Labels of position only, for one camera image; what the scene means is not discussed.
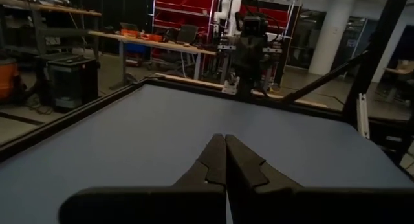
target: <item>white pillar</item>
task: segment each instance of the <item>white pillar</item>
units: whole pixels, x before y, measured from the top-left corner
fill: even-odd
[[[310,73],[325,75],[331,70],[355,1],[332,0],[310,63]]]
[[[384,75],[384,69],[388,66],[388,63],[391,60],[398,43],[400,42],[402,33],[406,29],[406,26],[407,21],[403,16],[401,16],[395,26],[393,35],[388,41],[386,50],[381,57],[380,64],[378,65],[378,68],[376,68],[372,82],[380,82],[382,75]]]

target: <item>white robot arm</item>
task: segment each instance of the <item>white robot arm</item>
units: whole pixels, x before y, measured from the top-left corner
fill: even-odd
[[[235,13],[240,11],[240,7],[241,0],[222,0],[221,12],[214,13],[214,32],[217,33],[219,31],[220,20],[227,19],[230,11],[230,18],[228,20],[227,29],[225,29],[225,31],[227,36],[234,36],[237,33],[235,25]]]

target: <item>blue table surface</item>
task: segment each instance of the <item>blue table surface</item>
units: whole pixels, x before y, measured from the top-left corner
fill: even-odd
[[[214,133],[236,135],[303,186],[413,188],[347,124],[145,85],[0,164],[0,223],[57,223],[84,188],[172,185]]]

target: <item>black table frame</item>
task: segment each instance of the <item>black table frame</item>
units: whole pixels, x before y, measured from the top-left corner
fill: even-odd
[[[217,98],[223,98],[227,100],[234,100],[238,102],[244,102],[248,104],[269,107],[273,109],[280,109],[284,111],[290,111],[293,113],[300,113],[304,115],[310,115],[319,118],[326,118],[329,120],[335,120],[350,124],[349,121],[342,115],[340,111],[314,107],[307,104],[285,104],[280,100],[266,99],[264,97],[239,97],[229,94],[224,94],[217,88],[206,87],[197,83],[184,83],[174,80],[168,80],[164,77],[151,77],[139,81],[136,84],[127,86],[113,94],[101,97],[86,106],[83,106],[77,110],[68,113],[66,116],[59,118],[48,124],[40,126],[25,135],[12,139],[2,146],[0,146],[0,163],[17,155],[18,153],[35,146],[37,143],[53,136],[54,134],[66,129],[67,127],[81,121],[82,119],[92,115],[93,113],[103,109],[104,107],[116,102],[117,100],[131,94],[134,91],[139,90],[146,84],[155,85],[159,87],[166,87],[169,89],[176,89],[191,93],[197,93],[200,95],[208,95]],[[384,151],[391,157],[391,159],[398,166],[401,158],[404,156],[411,145],[411,135],[408,134],[409,130],[406,128],[407,123],[402,121],[388,120],[383,118],[370,118],[371,127],[371,140],[384,147]]]

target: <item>floor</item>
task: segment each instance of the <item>floor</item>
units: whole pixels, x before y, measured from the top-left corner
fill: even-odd
[[[84,52],[84,54],[86,54],[87,56],[92,56],[91,52],[89,51]],[[122,78],[120,73],[120,61],[117,56],[107,54],[101,55],[100,60],[102,64],[102,67],[99,70],[98,75],[100,95],[108,95],[109,93],[113,92],[112,90],[110,90],[110,87],[119,82]],[[128,67],[127,71],[131,73],[137,80],[143,79],[146,76],[149,76],[153,73],[160,72],[153,69],[148,69],[147,66],[141,68]],[[28,87],[34,84],[35,77],[32,73],[22,72],[21,75],[23,81],[28,85]],[[319,76],[309,74],[307,73],[307,71],[293,67],[287,67],[285,69],[282,88],[279,91],[279,94],[287,95],[293,91],[301,89],[305,85],[315,81],[318,78]],[[318,88],[317,90],[303,97],[302,99],[311,102],[325,104],[332,109],[341,110],[343,107],[343,103],[347,98],[347,94],[351,88],[351,85],[351,79],[338,78],[336,80],[330,81],[329,83]],[[384,96],[377,91],[380,90],[380,88],[378,88],[377,86],[378,84],[372,83],[367,93],[368,113],[374,117],[407,120],[410,117],[409,108],[401,103],[395,102],[389,104],[385,102]],[[31,100],[29,100],[29,102],[34,103],[29,104],[29,106],[35,105],[36,97],[32,97]],[[30,120],[35,120],[38,123],[26,124],[16,120],[2,118],[2,113],[5,113],[6,115],[12,115],[21,118],[27,118]],[[60,113],[49,113],[47,107],[41,107],[37,110],[31,110],[27,106],[0,106],[0,126],[7,126],[7,128],[2,128],[6,129],[6,131],[2,130],[2,134],[0,136],[0,144],[15,137],[18,137],[19,135],[22,135],[30,130],[36,129],[37,125],[51,122],[62,116],[63,115]],[[414,155],[414,145],[411,147],[410,152],[412,155]],[[406,155],[406,157],[402,161],[402,167],[407,168],[411,174],[414,174],[413,164],[414,157]]]

